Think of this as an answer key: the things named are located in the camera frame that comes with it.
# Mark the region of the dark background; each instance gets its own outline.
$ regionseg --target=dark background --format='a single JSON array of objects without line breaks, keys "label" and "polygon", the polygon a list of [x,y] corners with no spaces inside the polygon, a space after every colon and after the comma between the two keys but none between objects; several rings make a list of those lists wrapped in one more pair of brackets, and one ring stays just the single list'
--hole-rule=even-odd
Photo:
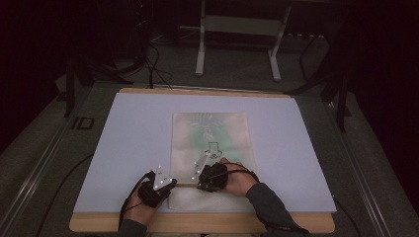
[{"label": "dark background", "polygon": [[[134,56],[122,46],[132,37],[135,25],[129,7],[132,2],[120,3],[104,0],[0,3],[0,152],[57,96],[53,82],[65,72],[66,60],[73,50],[109,64],[113,58]],[[199,8],[199,1],[195,0],[157,0],[154,25],[175,39],[180,24],[199,24]],[[344,71],[349,66],[356,72],[350,78],[349,89],[356,94],[402,187],[419,212],[415,183],[419,180],[417,12],[419,4],[406,0],[378,1],[373,9],[356,9],[325,63],[332,65],[330,70]],[[112,21],[113,25],[105,24],[107,18],[102,13],[118,20]],[[316,27],[312,24],[314,16],[309,13],[313,11],[306,7],[293,8],[286,31],[312,33]],[[123,37],[113,39],[113,32]],[[129,52],[141,53],[141,48],[133,44]]]}]

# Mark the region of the gray carpet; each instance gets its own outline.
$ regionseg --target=gray carpet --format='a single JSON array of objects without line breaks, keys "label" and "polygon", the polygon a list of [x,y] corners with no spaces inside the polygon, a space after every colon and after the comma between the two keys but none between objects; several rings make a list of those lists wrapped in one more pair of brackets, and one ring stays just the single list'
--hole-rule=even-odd
[{"label": "gray carpet", "polygon": [[[297,59],[306,44],[305,40],[294,37],[283,40],[278,56],[284,78],[280,83],[271,79],[265,43],[249,47],[247,44],[231,42],[232,40],[235,39],[218,38],[210,41],[207,47],[205,74],[196,77],[195,63],[198,54],[196,38],[191,36],[178,44],[167,44],[167,41],[159,39],[155,44],[159,50],[156,68],[162,70],[159,74],[167,81],[161,82],[162,85],[167,87],[166,83],[169,83],[173,88],[188,86],[279,93],[304,83]],[[304,65],[308,73],[315,70],[326,49],[327,43],[318,39],[307,52]],[[153,49],[149,54],[151,61],[156,59],[157,54]],[[133,75],[127,75],[126,79],[135,81],[134,86],[146,87],[148,71],[142,68]],[[162,80],[156,73],[154,79],[156,82]],[[78,107],[72,118],[62,117],[65,110],[64,103],[51,102],[2,154],[0,213],[4,216],[19,186],[42,157],[54,133],[67,124],[62,141],[53,152],[52,162],[48,165],[41,183],[9,236],[36,235],[46,207],[60,182],[75,164],[94,152],[115,93],[120,87],[122,86],[99,77],[98,83],[91,90],[78,87]],[[417,236],[418,217],[398,184],[374,133],[358,108],[356,98],[353,95],[349,97],[348,109],[352,116],[345,118],[347,132],[342,134],[337,129],[333,116],[330,115],[333,110],[320,101],[318,94],[321,88],[320,85],[295,98],[331,193],[354,218],[362,236]],[[90,130],[71,129],[75,117],[94,118],[95,124]],[[41,236],[87,235],[71,232],[68,223],[89,164],[90,160],[82,163],[64,183],[48,213]],[[354,171],[357,167],[362,171],[367,188],[374,194],[374,201],[381,211],[387,228],[383,232],[389,235],[377,231],[372,221],[363,194],[365,186],[360,186],[359,177]],[[354,226],[341,208],[338,207],[333,219],[336,230],[324,236],[357,235]],[[115,233],[100,233],[100,236],[115,236]]]}]

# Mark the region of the hand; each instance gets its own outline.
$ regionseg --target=hand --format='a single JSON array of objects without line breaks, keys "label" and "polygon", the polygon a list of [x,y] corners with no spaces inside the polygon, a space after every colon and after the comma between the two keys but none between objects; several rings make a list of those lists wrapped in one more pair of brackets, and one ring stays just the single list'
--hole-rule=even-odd
[{"label": "hand", "polygon": [[[226,158],[221,158],[221,160],[219,160],[219,163],[225,164],[225,166],[227,167],[227,171],[245,170],[243,167],[239,166],[241,165],[241,163],[237,163],[239,165],[226,164],[231,163]],[[236,196],[245,197],[250,188],[252,188],[252,186],[256,185],[257,183],[258,182],[256,182],[256,180],[250,174],[244,172],[236,172],[228,174],[227,185],[224,189],[227,192]]]},{"label": "hand", "polygon": [[129,198],[124,219],[130,219],[147,226],[151,222],[154,214],[157,212],[157,208],[153,208],[142,203],[141,199],[138,197],[139,187]]}]

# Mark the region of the white board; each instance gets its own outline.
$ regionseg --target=white board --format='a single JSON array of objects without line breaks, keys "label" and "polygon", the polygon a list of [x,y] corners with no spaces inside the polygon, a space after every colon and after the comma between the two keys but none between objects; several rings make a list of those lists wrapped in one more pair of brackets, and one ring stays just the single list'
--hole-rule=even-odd
[{"label": "white board", "polygon": [[294,99],[117,93],[74,212],[119,212],[145,173],[169,171],[175,113],[246,113],[261,182],[289,212],[336,211]]}]

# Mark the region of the dark sleeve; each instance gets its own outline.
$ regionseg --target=dark sleeve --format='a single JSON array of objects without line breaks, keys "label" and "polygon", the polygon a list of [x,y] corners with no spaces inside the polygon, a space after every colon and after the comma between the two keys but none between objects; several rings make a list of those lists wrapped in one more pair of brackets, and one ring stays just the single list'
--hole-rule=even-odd
[{"label": "dark sleeve", "polygon": [[124,219],[121,223],[120,231],[118,232],[119,237],[143,237],[145,236],[147,227],[141,223],[130,219]]},{"label": "dark sleeve", "polygon": [[[286,210],[285,205],[280,198],[267,185],[260,183],[254,185],[247,192],[246,197],[253,204],[256,213],[264,221],[294,228],[300,228]],[[265,224],[267,233],[264,236],[285,236],[285,237],[299,237],[304,236],[302,233],[290,232],[272,228]]]}]

